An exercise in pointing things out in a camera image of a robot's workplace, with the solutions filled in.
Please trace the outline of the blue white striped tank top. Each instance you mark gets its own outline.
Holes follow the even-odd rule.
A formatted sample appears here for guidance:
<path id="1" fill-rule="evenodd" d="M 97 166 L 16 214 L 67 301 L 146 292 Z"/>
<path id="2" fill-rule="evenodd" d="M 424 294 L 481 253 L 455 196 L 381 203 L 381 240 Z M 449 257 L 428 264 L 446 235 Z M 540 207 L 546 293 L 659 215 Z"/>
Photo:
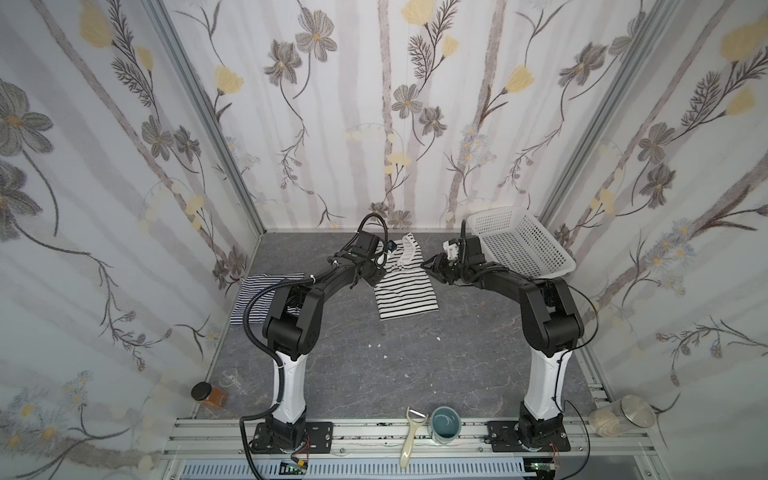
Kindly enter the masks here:
<path id="1" fill-rule="evenodd" d="M 235 298 L 234 307 L 230 315 L 230 324 L 241 325 L 247 304 L 254 296 L 261 293 L 267 287 L 277 285 L 283 281 L 301 280 L 303 278 L 304 275 L 302 273 L 285 275 L 260 273 L 246 277 Z M 249 322 L 251 324 L 263 323 L 265 321 L 273 297 L 274 291 L 270 291 L 257 300 L 250 311 Z"/>

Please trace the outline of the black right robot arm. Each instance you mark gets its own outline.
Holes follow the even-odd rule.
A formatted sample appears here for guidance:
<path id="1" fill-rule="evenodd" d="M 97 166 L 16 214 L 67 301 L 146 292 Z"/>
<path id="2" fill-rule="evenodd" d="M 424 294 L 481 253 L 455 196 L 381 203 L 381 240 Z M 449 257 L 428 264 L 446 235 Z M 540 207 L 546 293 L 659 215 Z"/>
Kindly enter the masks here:
<path id="1" fill-rule="evenodd" d="M 564 280 L 532 279 L 488 260 L 480 239 L 461 236 L 420 267 L 448 285 L 497 293 L 520 308 L 522 332 L 531 351 L 528 388 L 507 441 L 527 451 L 568 451 L 562 412 L 567 364 L 584 335 L 584 324 Z"/>

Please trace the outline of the black white striped tank top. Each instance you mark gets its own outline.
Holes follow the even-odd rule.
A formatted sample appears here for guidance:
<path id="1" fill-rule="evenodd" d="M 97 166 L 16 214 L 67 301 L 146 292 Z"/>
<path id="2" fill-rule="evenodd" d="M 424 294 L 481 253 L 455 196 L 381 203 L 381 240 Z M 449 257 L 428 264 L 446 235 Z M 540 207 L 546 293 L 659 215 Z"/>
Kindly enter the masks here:
<path id="1" fill-rule="evenodd" d="M 430 277 L 421 267 L 423 262 L 421 246 L 412 233 L 395 241 L 395 250 L 385 265 L 386 274 L 374 287 L 381 321 L 439 309 Z"/>

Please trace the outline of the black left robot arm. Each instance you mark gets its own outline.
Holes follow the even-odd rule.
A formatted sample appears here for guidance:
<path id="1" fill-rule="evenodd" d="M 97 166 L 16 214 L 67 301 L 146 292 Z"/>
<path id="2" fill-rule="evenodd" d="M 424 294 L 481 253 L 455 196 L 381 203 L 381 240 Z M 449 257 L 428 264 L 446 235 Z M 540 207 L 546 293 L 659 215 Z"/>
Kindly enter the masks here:
<path id="1" fill-rule="evenodd" d="M 328 266 L 301 279 L 281 282 L 262 326 L 274 366 L 274 396 L 265 424 L 272 444 L 296 450 L 305 442 L 306 362 L 317 344 L 326 302 L 363 281 L 376 286 L 386 275 L 389 238 L 358 231 L 328 259 Z"/>

